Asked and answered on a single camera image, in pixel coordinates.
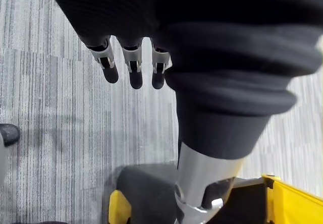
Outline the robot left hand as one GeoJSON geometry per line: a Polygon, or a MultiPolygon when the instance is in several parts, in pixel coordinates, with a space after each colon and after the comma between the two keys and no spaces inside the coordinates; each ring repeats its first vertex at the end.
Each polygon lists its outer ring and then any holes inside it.
{"type": "Polygon", "coordinates": [[[290,81],[322,65],[322,0],[55,0],[115,82],[109,37],[140,88],[141,41],[154,86],[175,91],[179,122],[176,223],[206,223],[269,119],[288,111],[290,81]]]}

